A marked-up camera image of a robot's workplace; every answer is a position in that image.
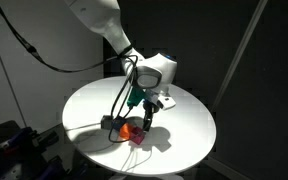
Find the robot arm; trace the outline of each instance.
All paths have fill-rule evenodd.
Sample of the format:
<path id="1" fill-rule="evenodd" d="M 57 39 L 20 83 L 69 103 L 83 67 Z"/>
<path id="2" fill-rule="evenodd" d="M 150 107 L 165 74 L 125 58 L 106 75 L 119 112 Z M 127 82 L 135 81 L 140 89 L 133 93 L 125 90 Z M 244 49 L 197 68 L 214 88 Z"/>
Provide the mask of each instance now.
<path id="1" fill-rule="evenodd" d="M 84 25 L 105 37 L 117 54 L 121 54 L 131 45 L 121 26 L 117 0 L 65 0 L 65 2 Z M 174 107 L 176 103 L 168 94 L 168 85 L 173 81 L 177 63 L 162 54 L 144 59 L 134 48 L 125 55 L 138 57 L 138 74 L 133 85 L 146 89 L 146 99 L 163 110 Z M 124 59 L 122 66 L 128 75 L 132 63 Z"/>

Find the dark floor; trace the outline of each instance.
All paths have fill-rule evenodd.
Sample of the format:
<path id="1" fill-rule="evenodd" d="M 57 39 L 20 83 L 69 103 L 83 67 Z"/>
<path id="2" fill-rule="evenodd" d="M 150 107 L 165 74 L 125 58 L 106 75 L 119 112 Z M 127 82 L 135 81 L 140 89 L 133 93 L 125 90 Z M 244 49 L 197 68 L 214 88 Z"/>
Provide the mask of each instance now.
<path id="1" fill-rule="evenodd" d="M 53 158 L 56 155 L 59 155 L 63 161 L 63 166 L 66 169 L 72 169 L 72 167 L 77 166 L 81 161 L 85 161 L 89 165 L 89 169 L 85 178 L 87 180 L 107 180 L 114 172 L 102 168 L 89 160 L 83 157 L 78 151 L 75 150 L 74 146 L 71 144 L 70 140 L 67 138 L 62 124 L 51 128 L 50 130 L 42 133 L 42 136 L 47 135 L 55 131 L 60 140 L 43 154 L 46 160 Z M 229 180 L 222 174 L 216 172 L 215 170 L 209 168 L 203 162 L 197 165 L 194 168 L 191 168 L 185 172 L 179 173 L 178 175 L 182 176 L 184 180 Z M 157 180 L 157 178 L 142 178 L 142 177 L 128 177 L 126 180 Z"/>

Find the white round table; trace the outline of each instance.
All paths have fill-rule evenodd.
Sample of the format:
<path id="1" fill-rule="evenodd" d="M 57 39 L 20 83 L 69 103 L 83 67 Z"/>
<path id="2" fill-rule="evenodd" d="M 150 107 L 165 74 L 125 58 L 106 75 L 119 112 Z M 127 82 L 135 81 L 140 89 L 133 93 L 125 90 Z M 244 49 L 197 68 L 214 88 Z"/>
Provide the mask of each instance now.
<path id="1" fill-rule="evenodd" d="M 161 177 L 199 163 L 214 145 L 215 123 L 198 99 L 174 85 L 169 86 L 169 93 L 176 106 L 154 114 L 150 131 L 140 145 L 132 141 L 113 144 L 108 140 L 109 130 L 101 129 L 100 121 L 103 115 L 110 115 L 125 78 L 106 78 L 87 84 L 66 102 L 63 125 L 77 150 L 102 167 L 132 176 Z M 117 103 L 114 116 L 126 91 Z M 121 115 L 127 111 L 124 105 Z M 144 113 L 142 101 L 127 120 L 142 127 Z M 112 139 L 117 138 L 117 132 L 113 131 Z"/>

